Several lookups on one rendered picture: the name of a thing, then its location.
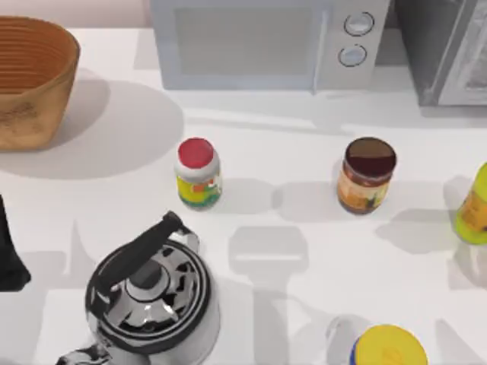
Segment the red-lidded white jar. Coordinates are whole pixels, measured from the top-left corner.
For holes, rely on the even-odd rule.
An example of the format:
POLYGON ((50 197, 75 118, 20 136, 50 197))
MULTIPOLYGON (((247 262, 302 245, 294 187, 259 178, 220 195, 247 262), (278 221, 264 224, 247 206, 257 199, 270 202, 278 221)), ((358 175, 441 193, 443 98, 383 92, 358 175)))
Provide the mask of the red-lidded white jar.
POLYGON ((221 197, 221 161, 204 138, 188 138, 179 145, 175 175, 178 196, 191 208, 208 209, 221 197))

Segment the brown-lidded sauce jar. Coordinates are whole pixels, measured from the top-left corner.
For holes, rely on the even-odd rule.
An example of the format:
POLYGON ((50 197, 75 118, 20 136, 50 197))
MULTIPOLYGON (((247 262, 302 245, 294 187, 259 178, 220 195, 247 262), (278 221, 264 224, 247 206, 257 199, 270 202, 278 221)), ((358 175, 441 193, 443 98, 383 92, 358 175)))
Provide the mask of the brown-lidded sauce jar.
POLYGON ((365 136, 345 149, 336 192, 339 202, 353 214, 369 214, 384 201, 397 163, 386 141, 365 136))

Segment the pale microwave oven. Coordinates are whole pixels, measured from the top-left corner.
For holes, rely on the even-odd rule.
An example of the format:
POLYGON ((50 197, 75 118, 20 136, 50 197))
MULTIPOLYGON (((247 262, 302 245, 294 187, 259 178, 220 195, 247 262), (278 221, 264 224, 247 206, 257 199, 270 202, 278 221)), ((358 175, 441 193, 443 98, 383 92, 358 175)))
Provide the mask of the pale microwave oven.
POLYGON ((390 0, 150 0, 163 85, 169 90, 356 90, 367 87, 390 0), (368 12, 364 36, 344 30, 368 12), (347 68, 347 46, 368 57, 347 68))

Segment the shiny metal kettle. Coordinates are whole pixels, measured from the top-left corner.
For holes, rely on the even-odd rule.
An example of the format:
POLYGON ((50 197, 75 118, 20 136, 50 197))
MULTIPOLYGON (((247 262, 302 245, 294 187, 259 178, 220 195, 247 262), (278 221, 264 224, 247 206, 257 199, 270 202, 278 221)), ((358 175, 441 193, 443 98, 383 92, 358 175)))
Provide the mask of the shiny metal kettle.
POLYGON ((94 343, 56 365, 202 365, 220 330, 218 289, 199 238, 173 211, 112 251, 88 282, 94 343))

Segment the round microwave knob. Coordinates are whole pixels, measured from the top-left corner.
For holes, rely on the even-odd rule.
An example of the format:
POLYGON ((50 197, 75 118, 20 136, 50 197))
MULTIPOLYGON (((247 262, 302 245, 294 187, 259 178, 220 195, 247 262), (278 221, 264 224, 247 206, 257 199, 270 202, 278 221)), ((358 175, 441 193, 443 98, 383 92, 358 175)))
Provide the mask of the round microwave knob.
POLYGON ((374 27, 374 17, 368 12, 349 15, 344 22, 345 32, 352 37, 362 37, 374 27))
POLYGON ((354 44, 342 48, 338 54, 338 60, 341 65, 347 68, 353 68, 361 65, 368 57, 366 48, 361 45, 354 44))

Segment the yellow-lidded blue jar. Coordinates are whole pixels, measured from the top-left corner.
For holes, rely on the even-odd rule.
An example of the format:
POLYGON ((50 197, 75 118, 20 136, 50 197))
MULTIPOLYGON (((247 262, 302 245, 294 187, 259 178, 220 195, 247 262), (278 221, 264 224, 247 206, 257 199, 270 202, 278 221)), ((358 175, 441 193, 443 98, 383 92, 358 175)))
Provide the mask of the yellow-lidded blue jar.
POLYGON ((428 365, 419 340, 396 325, 374 325, 353 344, 349 365, 428 365))

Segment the grey cabinet with dark inside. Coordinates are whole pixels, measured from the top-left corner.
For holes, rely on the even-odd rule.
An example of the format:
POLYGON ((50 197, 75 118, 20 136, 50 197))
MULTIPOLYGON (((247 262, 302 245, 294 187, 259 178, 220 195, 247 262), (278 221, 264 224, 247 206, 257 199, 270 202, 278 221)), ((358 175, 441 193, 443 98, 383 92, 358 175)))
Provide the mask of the grey cabinet with dark inside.
POLYGON ((398 26, 421 106, 443 106, 447 51, 463 0, 395 0, 398 26))

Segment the yellow-green bottle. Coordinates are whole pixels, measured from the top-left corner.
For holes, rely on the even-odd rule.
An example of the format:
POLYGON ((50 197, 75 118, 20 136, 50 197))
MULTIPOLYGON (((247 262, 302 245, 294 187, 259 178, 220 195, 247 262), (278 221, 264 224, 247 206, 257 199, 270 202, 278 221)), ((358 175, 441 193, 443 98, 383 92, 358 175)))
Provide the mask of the yellow-green bottle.
POLYGON ((478 170, 463 204, 457 210, 455 231, 473 245, 487 245, 487 162, 478 170))

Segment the brown wicker basket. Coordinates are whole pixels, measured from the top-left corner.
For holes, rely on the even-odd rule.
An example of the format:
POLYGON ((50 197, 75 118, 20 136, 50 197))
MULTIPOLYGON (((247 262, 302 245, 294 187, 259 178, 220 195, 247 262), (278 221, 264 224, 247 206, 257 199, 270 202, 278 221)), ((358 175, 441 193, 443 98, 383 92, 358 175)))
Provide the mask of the brown wicker basket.
POLYGON ((49 21, 0 15, 0 151, 48 145, 75 81, 81 47, 49 21))

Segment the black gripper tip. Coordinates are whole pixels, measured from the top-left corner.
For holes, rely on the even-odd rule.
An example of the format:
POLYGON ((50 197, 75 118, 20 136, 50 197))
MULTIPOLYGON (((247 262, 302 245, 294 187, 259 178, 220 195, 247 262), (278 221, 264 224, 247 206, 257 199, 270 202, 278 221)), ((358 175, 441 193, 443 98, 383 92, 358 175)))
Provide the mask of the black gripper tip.
POLYGON ((0 293, 19 292, 30 281, 30 272, 14 247, 5 204, 0 195, 0 293))

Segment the grey cabinet door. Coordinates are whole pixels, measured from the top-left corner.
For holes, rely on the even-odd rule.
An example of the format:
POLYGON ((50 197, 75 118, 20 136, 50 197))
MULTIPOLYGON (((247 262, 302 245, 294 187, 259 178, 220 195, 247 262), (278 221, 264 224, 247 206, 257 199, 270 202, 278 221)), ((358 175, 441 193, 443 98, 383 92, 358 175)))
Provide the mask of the grey cabinet door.
POLYGON ((487 0, 463 0, 447 51, 443 106, 487 106, 487 0))

